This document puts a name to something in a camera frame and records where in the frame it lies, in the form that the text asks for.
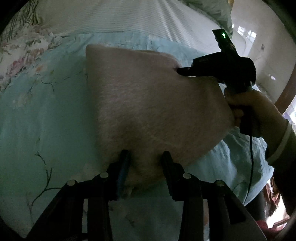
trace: wire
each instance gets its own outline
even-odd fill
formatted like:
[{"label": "wire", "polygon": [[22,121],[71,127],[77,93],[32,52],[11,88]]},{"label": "wire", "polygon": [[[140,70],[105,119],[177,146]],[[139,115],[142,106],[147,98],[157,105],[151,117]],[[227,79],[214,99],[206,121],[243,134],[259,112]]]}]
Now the wire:
[{"label": "wire", "polygon": [[252,146],[252,135],[250,135],[250,153],[251,153],[252,167],[251,167],[250,183],[249,183],[249,187],[248,187],[247,197],[248,197],[250,189],[251,189],[252,179],[253,179],[253,172],[254,172],[254,156],[253,156],[253,146]]}]

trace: bed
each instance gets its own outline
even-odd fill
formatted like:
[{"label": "bed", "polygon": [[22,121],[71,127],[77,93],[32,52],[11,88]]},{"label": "bed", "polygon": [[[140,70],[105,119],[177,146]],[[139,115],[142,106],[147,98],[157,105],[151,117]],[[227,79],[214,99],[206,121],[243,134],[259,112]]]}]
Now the bed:
[{"label": "bed", "polygon": [[[192,59],[219,51],[212,29],[232,31],[227,2],[205,2],[31,0],[15,15],[1,35],[0,216],[21,237],[68,180],[89,180],[104,171],[90,124],[86,46],[154,50],[190,66]],[[265,149],[262,138],[253,138],[248,196],[249,138],[237,128],[186,171],[208,182],[224,180],[246,205],[272,176]],[[164,181],[112,202],[114,238],[177,240],[182,206],[172,201]]]}]

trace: sleeve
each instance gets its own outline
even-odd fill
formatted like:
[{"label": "sleeve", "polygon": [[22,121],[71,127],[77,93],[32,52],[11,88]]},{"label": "sleeve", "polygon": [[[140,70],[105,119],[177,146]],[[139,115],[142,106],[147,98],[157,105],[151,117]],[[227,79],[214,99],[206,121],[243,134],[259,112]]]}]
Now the sleeve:
[{"label": "sleeve", "polygon": [[283,197],[287,214],[291,215],[296,207],[296,134],[290,123],[278,149],[270,155],[267,148],[265,156],[269,165],[274,167],[274,181]]}]

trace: person's arm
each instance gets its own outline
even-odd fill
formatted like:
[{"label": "person's arm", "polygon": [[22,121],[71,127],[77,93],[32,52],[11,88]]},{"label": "person's arm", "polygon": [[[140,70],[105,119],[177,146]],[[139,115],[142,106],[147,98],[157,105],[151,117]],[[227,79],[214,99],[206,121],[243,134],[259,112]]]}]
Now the person's arm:
[{"label": "person's arm", "polygon": [[296,207],[296,134],[288,120],[284,119],[277,108],[258,91],[231,95],[225,90],[225,98],[232,106],[236,126],[244,115],[239,106],[251,106],[260,123],[261,137],[266,141],[266,160],[273,166],[274,180],[283,197],[287,214],[291,215]]}]

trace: black handheld device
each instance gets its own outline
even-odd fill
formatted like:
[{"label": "black handheld device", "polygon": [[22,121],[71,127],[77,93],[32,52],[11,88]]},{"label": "black handheld device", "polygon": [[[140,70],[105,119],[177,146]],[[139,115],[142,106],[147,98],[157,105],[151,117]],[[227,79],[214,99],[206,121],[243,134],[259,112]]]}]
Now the black handheld device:
[{"label": "black handheld device", "polygon": [[[179,68],[177,72],[183,76],[214,76],[233,94],[251,91],[256,81],[256,68],[253,61],[238,55],[224,29],[212,31],[221,52],[196,58],[191,67]],[[260,137],[259,123],[252,115],[252,109],[250,107],[241,107],[241,109],[244,111],[244,116],[240,133]]]}]

